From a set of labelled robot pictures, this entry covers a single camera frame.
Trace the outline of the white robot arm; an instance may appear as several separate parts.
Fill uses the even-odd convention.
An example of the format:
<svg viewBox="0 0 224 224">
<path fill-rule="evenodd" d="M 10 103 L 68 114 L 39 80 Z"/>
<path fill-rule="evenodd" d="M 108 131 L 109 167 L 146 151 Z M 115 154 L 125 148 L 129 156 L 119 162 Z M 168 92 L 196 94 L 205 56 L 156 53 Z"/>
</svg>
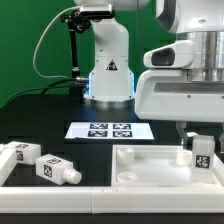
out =
<svg viewBox="0 0 224 224">
<path fill-rule="evenodd" d="M 113 12 L 144 8 L 150 0 L 74 0 L 91 21 L 94 68 L 85 96 L 94 103 L 125 100 L 128 31 Z M 143 65 L 134 93 L 144 120 L 224 122 L 224 0 L 155 0 L 152 26 L 140 23 Z"/>
</svg>

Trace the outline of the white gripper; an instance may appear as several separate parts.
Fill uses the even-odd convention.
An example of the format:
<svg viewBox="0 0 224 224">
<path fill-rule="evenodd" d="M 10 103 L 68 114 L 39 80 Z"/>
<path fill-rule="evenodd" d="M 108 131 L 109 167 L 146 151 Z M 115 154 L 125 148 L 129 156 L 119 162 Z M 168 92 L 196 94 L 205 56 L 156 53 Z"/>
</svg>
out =
<svg viewBox="0 0 224 224">
<path fill-rule="evenodd" d="M 170 120 L 184 149 L 191 149 L 186 121 L 221 123 L 219 152 L 224 152 L 224 83 L 191 82 L 179 69 L 153 69 L 138 79 L 135 113 L 140 119 Z"/>
</svg>

